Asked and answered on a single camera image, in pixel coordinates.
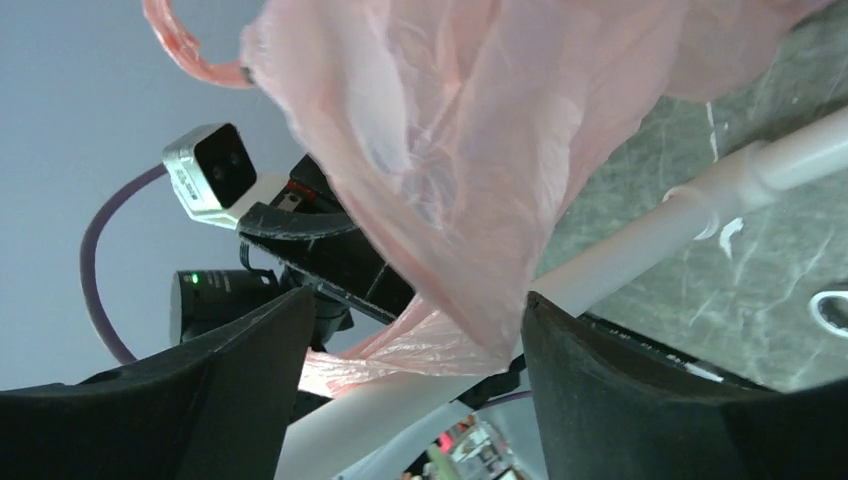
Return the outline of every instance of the gray wall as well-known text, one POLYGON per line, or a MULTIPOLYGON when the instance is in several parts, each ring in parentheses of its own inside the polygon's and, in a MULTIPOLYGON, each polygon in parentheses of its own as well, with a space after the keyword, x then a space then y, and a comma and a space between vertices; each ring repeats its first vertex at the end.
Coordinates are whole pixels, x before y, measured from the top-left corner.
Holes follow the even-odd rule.
MULTIPOLYGON (((214 61, 238 53, 262 0, 175 0, 214 61)), ((231 121, 260 171, 302 149, 258 91, 181 72, 140 0, 0 0, 0 389, 76 382, 115 365, 88 323, 77 253, 98 207, 203 123, 231 121)), ((130 349, 168 347, 175 270, 237 267, 238 242, 188 220, 167 179, 128 203, 98 250, 106 311, 130 349)))

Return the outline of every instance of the white metal rod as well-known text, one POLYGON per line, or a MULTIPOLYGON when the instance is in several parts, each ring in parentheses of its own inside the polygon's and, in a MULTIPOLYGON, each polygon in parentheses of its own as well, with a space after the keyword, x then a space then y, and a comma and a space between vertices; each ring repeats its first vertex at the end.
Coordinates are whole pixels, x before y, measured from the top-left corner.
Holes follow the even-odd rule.
POLYGON ((709 213, 687 196, 669 198, 603 241, 537 278, 532 289, 573 316, 691 242, 709 213))
MULTIPOLYGON (((777 198, 747 203, 724 198, 759 195, 762 185, 754 180, 777 191, 848 168, 846 118, 843 109, 785 140, 722 160, 679 195, 538 279, 533 289, 572 315, 583 313, 703 233, 711 217, 725 221, 777 198), (733 174, 751 165, 759 179, 733 174)), ((516 354, 521 351, 519 342, 516 354)), ((288 429, 276 479, 332 478, 481 379, 395 373, 361 385, 288 429)))
POLYGON ((472 413, 474 411, 459 400, 443 403, 388 444, 341 472, 339 477, 344 480, 398 480, 433 439, 472 413))
POLYGON ((763 180, 789 190, 846 168, 848 107, 763 147, 757 154, 763 180))

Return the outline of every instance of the black device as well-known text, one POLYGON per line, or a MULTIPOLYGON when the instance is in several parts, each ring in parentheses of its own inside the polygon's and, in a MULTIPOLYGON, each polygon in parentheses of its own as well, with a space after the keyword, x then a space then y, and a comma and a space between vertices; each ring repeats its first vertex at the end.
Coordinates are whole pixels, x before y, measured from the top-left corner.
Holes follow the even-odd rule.
POLYGON ((183 270, 171 286, 171 344, 179 345, 256 310, 282 292, 273 275, 183 270))
POLYGON ((280 195, 250 208, 237 231, 286 265, 296 284, 384 324, 394 321, 415 294, 347 217, 309 155, 292 169, 280 195), (298 238, 292 238, 293 224, 303 232, 298 238))
POLYGON ((292 290, 79 385, 0 392, 0 478, 272 478, 314 309, 292 290))
POLYGON ((538 294, 522 338, 550 478, 848 478, 848 381, 781 394, 703 378, 695 359, 538 294))

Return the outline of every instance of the gray marble floor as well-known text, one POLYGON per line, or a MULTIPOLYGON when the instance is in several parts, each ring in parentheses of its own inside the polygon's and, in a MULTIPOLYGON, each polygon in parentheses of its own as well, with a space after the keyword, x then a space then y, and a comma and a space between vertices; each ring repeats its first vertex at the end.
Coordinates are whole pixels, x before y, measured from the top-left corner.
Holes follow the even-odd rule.
MULTIPOLYGON (((662 99, 557 226, 540 272, 654 207, 663 194, 756 139, 776 139, 848 104, 848 1, 797 27, 771 69, 709 105, 662 99), (710 137, 715 134, 715 142, 710 137)), ((848 339, 807 302, 848 279, 848 172, 745 216, 722 248, 692 243, 593 312, 781 390, 848 376, 848 339)))

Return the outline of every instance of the plastic bag handle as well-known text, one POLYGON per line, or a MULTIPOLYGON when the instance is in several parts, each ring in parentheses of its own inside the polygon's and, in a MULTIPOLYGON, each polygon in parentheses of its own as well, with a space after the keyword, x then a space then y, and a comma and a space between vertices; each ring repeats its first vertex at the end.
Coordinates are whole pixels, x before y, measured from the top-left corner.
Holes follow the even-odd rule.
POLYGON ((162 48, 192 77, 229 88, 251 88, 239 61, 210 64, 200 55, 200 42, 174 15, 172 0, 142 0, 147 18, 162 48))

